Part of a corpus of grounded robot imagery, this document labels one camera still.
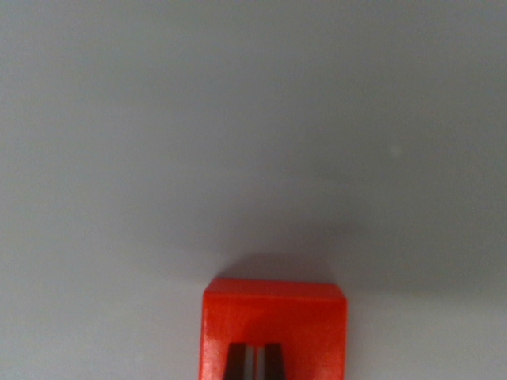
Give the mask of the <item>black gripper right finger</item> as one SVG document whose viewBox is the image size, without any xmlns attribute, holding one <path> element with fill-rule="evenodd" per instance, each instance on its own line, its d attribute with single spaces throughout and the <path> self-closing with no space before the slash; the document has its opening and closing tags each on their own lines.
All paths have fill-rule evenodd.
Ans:
<svg viewBox="0 0 507 380">
<path fill-rule="evenodd" d="M 281 343 L 268 343 L 257 350 L 257 380 L 285 380 Z"/>
</svg>

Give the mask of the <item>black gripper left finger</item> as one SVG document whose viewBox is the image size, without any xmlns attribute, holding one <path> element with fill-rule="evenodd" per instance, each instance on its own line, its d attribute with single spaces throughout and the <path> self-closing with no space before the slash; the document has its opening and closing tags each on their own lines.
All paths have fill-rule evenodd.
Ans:
<svg viewBox="0 0 507 380">
<path fill-rule="evenodd" d="M 230 343 L 223 372 L 224 380 L 254 379 L 254 347 L 246 343 Z"/>
</svg>

